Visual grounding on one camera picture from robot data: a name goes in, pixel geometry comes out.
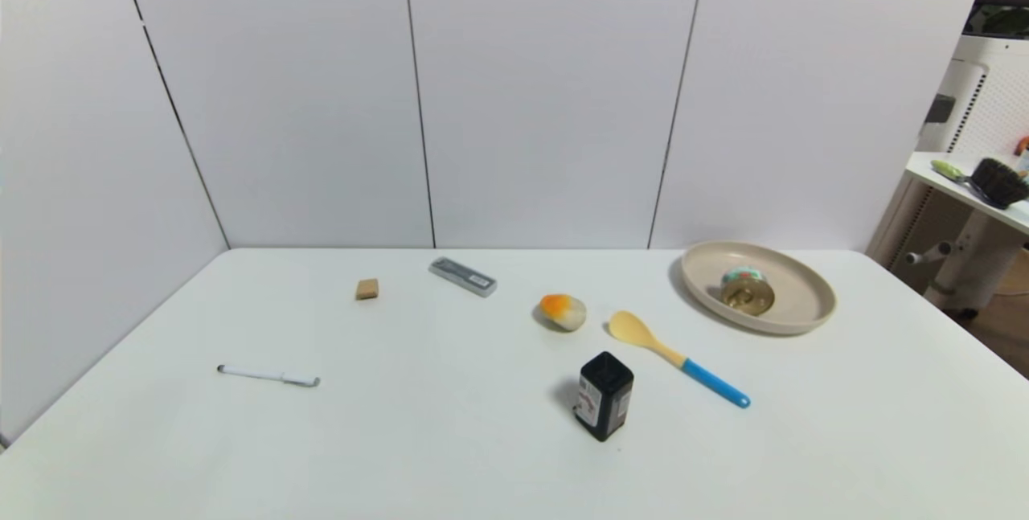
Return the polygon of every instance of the wooden floor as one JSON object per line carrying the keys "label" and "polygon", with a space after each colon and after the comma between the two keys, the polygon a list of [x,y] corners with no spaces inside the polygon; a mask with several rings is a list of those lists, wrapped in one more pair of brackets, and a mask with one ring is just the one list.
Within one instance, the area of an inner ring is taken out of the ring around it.
{"label": "wooden floor", "polygon": [[[1023,250],[1000,282],[998,293],[1029,291],[1029,251]],[[1029,294],[994,296],[971,322],[968,333],[1029,379]]]}

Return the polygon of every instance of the blue spoon handle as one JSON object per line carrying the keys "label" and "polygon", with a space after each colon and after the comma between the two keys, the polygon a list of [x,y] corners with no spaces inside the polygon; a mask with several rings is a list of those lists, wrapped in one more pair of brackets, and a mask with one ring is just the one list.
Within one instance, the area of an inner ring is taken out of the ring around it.
{"label": "blue spoon handle", "polygon": [[725,383],[720,377],[700,367],[693,359],[686,359],[682,363],[682,372],[706,385],[710,391],[714,391],[718,395],[736,404],[736,406],[742,408],[750,406],[750,397],[747,397],[746,393]]}

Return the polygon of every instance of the tin can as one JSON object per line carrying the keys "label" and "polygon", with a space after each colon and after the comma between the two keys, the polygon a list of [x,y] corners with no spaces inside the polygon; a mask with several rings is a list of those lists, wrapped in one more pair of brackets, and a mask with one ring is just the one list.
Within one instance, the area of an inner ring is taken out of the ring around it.
{"label": "tin can", "polygon": [[760,315],[775,303],[765,274],[753,267],[734,267],[721,276],[721,302],[747,315]]}

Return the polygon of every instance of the white wall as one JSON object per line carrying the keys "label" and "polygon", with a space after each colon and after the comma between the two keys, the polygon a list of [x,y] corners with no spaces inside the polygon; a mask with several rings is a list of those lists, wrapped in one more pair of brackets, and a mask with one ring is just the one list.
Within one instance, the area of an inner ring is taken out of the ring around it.
{"label": "white wall", "polygon": [[3,404],[19,436],[225,249],[132,0],[3,0]]}
{"label": "white wall", "polygon": [[695,0],[411,0],[440,247],[646,247]]}
{"label": "white wall", "polygon": [[652,246],[863,250],[972,0],[700,0]]}
{"label": "white wall", "polygon": [[228,242],[431,246],[406,0],[139,0]]}

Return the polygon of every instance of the white marker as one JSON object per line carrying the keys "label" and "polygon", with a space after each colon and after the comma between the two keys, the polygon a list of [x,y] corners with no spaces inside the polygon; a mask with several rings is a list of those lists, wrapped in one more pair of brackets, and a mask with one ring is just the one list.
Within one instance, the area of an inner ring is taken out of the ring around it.
{"label": "white marker", "polygon": [[257,379],[270,379],[272,381],[281,381],[282,383],[290,383],[293,385],[299,385],[303,387],[315,387],[321,383],[320,377],[300,377],[288,375],[283,372],[255,372],[253,370],[244,370],[241,368],[235,368],[232,366],[218,366],[218,373],[227,375],[241,375],[243,377],[252,377]]}

